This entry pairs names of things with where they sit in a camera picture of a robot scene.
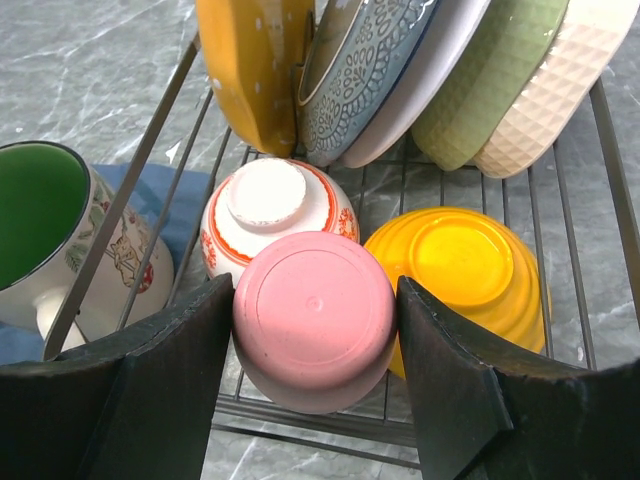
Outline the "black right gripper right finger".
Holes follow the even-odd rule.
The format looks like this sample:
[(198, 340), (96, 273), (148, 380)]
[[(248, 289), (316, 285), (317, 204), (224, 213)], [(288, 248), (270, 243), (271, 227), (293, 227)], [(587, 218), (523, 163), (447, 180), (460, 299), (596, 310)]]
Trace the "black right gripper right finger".
[(635, 479), (639, 365), (600, 371), (521, 348), (409, 277), (399, 338), (426, 479)]

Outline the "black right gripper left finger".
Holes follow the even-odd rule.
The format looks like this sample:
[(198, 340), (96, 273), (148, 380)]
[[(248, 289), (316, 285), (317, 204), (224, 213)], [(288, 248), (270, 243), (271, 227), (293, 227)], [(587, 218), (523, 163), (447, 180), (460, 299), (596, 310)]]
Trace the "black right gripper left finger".
[(197, 479), (232, 323), (229, 275), (51, 361), (1, 369), (5, 479)]

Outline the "orange bowl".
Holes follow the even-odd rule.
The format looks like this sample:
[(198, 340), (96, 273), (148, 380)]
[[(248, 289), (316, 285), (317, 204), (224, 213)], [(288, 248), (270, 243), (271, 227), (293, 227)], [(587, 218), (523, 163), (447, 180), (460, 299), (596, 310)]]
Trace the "orange bowl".
[(366, 249), (391, 283), (413, 278), (456, 313), (532, 352), (545, 346), (535, 257), (501, 222), (474, 210), (432, 207), (378, 228)]

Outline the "pink plastic cup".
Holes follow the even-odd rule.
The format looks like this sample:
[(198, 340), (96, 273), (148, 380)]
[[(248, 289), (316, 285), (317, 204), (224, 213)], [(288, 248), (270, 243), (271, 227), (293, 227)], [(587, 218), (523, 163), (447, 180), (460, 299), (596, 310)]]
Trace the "pink plastic cup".
[(242, 274), (236, 355), (274, 403), (307, 414), (346, 409), (382, 379), (397, 333), (395, 294), (364, 247), (328, 232), (283, 237)]

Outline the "red white patterned dish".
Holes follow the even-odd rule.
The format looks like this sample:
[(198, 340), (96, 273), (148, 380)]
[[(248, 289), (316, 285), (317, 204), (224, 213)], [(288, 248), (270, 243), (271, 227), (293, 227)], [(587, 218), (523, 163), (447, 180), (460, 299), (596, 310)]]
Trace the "red white patterned dish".
[(207, 275), (229, 273), (236, 284), (265, 247), (304, 231), (360, 240), (355, 210), (327, 173), (294, 159), (251, 161), (226, 178), (204, 208), (199, 239)]

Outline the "teal rim white plate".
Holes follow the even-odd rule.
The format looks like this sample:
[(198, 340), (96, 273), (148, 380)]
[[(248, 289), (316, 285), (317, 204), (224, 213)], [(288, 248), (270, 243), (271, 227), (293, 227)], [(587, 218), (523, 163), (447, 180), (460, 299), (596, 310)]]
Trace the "teal rim white plate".
[(480, 25), (489, 0), (441, 1), (397, 85), (373, 120), (341, 156), (363, 167), (387, 152), (411, 127), (453, 70)]

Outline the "green square panda dish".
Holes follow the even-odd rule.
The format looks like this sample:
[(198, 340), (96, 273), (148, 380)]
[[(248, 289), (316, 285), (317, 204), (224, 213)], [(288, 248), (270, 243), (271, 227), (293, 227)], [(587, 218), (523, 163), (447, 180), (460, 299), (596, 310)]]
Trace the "green square panda dish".
[(455, 67), (411, 127), (417, 147), (445, 171), (470, 161), (541, 63), (564, 0), (492, 1)]

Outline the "orange polka dot plate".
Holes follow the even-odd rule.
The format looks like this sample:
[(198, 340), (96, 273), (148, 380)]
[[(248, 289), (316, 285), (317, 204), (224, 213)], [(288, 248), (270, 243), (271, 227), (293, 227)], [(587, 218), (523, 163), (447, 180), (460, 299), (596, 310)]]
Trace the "orange polka dot plate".
[(315, 3), (200, 0), (195, 6), (207, 73), (229, 126), (263, 153), (291, 156), (295, 68), (310, 39)]

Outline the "blue floral plate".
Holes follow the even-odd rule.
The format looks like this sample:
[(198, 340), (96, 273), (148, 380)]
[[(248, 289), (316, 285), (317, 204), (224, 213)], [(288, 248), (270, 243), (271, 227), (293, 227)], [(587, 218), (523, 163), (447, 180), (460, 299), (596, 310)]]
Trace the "blue floral plate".
[(307, 160), (325, 167), (364, 132), (397, 85), (439, 1), (329, 1), (297, 92)]

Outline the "cream square cartoon dish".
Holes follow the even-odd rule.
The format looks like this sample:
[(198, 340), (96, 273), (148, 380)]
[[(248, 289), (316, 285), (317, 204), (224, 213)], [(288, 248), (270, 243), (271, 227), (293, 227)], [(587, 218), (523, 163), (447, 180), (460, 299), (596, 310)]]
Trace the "cream square cartoon dish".
[(541, 64), (474, 156), (485, 175), (508, 178), (558, 138), (629, 32), (638, 0), (572, 0)]

